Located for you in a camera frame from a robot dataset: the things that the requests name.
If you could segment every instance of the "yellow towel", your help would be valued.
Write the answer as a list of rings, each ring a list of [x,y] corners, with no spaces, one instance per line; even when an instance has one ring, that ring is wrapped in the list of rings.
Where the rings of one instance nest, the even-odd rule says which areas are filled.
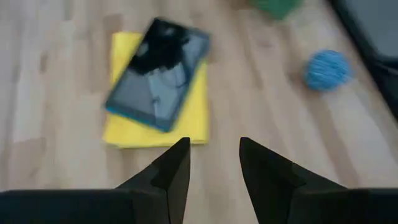
[[[120,32],[112,39],[112,74],[111,83],[116,83],[136,46],[141,41],[141,34]],[[172,146],[182,137],[190,137],[193,144],[208,141],[208,108],[206,89],[206,63],[198,69],[191,90],[176,121],[174,129],[163,133],[137,121],[107,114],[103,139],[119,147]]]

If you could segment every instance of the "black tablet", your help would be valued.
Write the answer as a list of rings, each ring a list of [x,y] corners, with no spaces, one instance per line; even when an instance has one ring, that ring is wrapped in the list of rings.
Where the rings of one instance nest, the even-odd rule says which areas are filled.
[[[209,45],[208,34],[155,18],[111,91],[106,109],[170,131]]]

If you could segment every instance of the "blue yarn ball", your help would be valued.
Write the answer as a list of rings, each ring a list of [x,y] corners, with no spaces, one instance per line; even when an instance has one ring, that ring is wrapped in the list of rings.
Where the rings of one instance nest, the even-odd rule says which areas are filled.
[[[351,79],[351,69],[344,55],[334,50],[322,50],[309,61],[305,83],[314,90],[333,90]]]

